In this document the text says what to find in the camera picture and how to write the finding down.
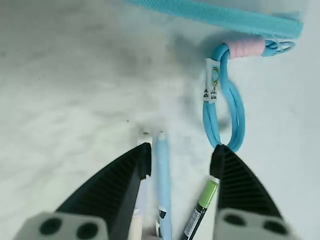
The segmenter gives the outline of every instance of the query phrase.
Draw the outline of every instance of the light blue pen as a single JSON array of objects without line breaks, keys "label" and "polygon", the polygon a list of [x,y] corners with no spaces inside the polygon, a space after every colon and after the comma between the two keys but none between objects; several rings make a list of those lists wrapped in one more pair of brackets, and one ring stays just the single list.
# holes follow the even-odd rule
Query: light blue pen
[{"label": "light blue pen", "polygon": [[166,134],[159,133],[155,143],[156,187],[159,204],[157,236],[172,240],[171,227],[171,180],[169,145]]}]

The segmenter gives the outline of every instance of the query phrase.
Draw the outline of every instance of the white marble surface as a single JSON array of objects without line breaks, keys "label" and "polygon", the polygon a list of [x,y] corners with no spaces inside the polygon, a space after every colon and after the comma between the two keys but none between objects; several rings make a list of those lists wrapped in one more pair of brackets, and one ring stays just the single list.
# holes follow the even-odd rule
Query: white marble surface
[{"label": "white marble surface", "polygon": [[[212,153],[201,120],[203,52],[225,32],[116,2],[0,1],[2,240],[132,148],[142,126],[170,138],[174,239],[192,211]],[[311,1],[292,52],[230,63],[246,109],[238,154],[306,240],[320,235],[319,7]],[[219,116],[228,123],[223,100]],[[154,192],[150,199],[147,220]],[[214,211],[195,240],[212,239]]]}]

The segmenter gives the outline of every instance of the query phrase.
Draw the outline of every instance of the pink bead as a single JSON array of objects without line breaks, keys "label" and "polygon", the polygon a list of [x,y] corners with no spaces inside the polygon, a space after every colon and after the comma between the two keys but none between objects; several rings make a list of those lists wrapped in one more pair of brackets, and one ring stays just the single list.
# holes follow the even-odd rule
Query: pink bead
[{"label": "pink bead", "polygon": [[230,59],[249,56],[260,56],[266,47],[265,39],[261,36],[225,41],[230,52]]}]

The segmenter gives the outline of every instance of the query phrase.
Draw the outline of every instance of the green marker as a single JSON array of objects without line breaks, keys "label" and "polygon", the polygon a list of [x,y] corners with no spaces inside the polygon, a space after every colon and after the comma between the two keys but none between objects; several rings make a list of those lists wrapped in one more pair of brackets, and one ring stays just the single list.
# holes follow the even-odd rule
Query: green marker
[{"label": "green marker", "polygon": [[198,230],[198,227],[204,218],[204,215],[211,203],[211,200],[217,190],[218,184],[209,179],[205,188],[197,202],[197,205],[192,213],[191,219],[185,227],[181,240],[192,240]]}]

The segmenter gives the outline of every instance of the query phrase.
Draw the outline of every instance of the blue cord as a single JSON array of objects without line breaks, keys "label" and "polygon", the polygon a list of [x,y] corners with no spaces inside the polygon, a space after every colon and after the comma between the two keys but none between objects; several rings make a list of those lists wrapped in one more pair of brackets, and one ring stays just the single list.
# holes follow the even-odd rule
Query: blue cord
[{"label": "blue cord", "polygon": [[[275,42],[266,40],[262,56],[271,57],[285,53],[294,46],[295,43],[291,41]],[[227,63],[229,57],[230,53],[228,46],[223,43],[216,48],[212,59],[220,62],[219,84],[221,84],[222,93],[226,98],[231,115],[231,139],[227,146],[233,152],[236,152],[242,145],[245,136],[245,108],[236,86],[228,79]],[[207,101],[203,103],[203,124],[212,147],[215,148],[217,145],[221,145],[215,103],[209,103]]]}]

